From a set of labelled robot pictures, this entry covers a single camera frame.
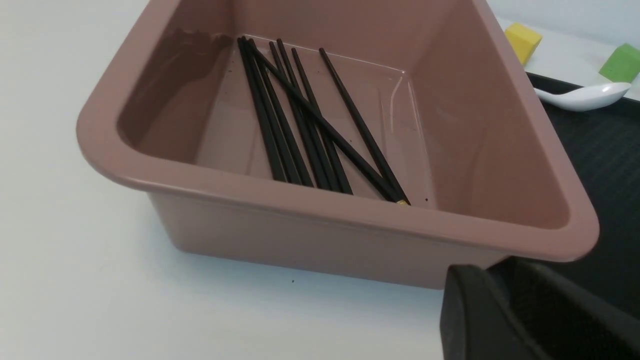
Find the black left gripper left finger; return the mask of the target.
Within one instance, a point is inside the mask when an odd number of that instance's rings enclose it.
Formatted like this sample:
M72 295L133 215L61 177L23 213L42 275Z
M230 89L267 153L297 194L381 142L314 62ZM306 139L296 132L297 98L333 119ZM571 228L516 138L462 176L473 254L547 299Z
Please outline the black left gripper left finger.
M493 278L475 265L446 272L439 317L445 360L549 360L510 309Z

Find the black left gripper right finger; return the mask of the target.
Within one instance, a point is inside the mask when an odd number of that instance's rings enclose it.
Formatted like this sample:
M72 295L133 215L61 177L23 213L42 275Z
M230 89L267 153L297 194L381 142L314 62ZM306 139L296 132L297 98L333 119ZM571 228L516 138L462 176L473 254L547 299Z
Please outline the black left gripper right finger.
M507 360L637 360L639 321L548 266L510 259L509 307L525 335Z

